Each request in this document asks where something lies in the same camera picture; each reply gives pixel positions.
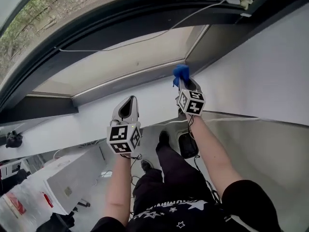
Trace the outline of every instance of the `person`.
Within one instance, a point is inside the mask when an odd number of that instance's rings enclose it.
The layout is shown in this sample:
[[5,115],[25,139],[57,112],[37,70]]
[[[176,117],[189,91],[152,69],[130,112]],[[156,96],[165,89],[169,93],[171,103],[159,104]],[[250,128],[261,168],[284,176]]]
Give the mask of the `person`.
[[276,209],[251,180],[233,168],[225,149],[201,117],[187,115],[190,129],[222,199],[216,202],[204,176],[169,145],[169,135],[159,136],[156,152],[164,173],[143,160],[145,171],[131,200],[130,159],[117,155],[106,194],[104,217],[92,232],[259,231],[280,232]]

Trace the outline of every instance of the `clear plastic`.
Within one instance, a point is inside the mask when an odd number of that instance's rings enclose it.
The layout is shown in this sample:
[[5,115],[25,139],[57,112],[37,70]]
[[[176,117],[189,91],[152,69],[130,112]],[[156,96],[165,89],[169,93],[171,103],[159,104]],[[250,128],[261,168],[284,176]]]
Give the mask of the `clear plastic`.
[[35,232],[51,215],[43,193],[28,179],[0,198],[0,224],[7,232]]

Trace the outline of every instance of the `person's left arm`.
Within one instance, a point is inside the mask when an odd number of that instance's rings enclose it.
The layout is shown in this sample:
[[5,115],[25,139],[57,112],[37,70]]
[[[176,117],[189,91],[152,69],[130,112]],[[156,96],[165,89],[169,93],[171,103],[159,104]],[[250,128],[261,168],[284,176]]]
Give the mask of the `person's left arm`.
[[130,216],[130,202],[131,160],[117,155],[105,198],[103,214],[126,226]]

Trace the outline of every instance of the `black sleeve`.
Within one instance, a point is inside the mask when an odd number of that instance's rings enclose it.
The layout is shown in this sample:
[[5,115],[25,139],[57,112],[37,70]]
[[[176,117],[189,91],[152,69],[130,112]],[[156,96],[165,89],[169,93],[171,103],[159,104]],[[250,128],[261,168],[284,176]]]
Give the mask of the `black sleeve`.
[[251,180],[240,180],[229,185],[222,195],[222,204],[231,215],[239,216],[259,232],[280,232],[276,209],[263,191]]
[[101,218],[91,232],[124,232],[125,227],[121,222],[112,217]]

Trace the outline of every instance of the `black pants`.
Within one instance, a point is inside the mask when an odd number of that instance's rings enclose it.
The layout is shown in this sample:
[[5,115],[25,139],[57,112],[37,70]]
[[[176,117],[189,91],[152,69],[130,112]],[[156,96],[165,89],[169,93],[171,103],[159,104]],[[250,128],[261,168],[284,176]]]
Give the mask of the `black pants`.
[[205,200],[214,203],[204,176],[169,145],[159,143],[156,153],[164,173],[151,169],[143,175],[133,190],[134,214],[139,214],[158,203],[177,200]]

